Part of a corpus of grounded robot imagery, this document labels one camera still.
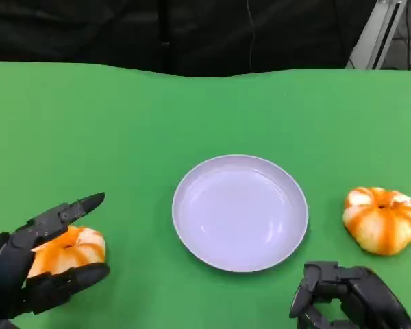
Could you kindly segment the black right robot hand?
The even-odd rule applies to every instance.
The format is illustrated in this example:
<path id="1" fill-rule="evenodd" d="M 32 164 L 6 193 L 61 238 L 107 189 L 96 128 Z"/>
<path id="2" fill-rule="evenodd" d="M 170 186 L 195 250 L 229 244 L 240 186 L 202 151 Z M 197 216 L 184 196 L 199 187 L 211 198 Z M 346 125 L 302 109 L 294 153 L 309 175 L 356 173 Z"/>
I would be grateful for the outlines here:
<path id="1" fill-rule="evenodd" d="M 335 299 L 346 320 L 330 321 L 315 307 Z M 289 317 L 298 328 L 411 328 L 407 310 L 373 270 L 333 261 L 304 264 Z"/>

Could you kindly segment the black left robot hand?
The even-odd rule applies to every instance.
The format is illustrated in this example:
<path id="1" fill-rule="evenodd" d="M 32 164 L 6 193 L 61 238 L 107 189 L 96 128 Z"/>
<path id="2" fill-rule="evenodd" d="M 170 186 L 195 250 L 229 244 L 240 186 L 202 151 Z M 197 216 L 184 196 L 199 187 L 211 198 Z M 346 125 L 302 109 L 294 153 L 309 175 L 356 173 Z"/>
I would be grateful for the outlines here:
<path id="1" fill-rule="evenodd" d="M 0 328 L 24 313 L 61 306 L 106 278 L 102 235 L 73 222 L 104 201 L 104 193 L 62 203 L 13 232 L 0 233 Z"/>

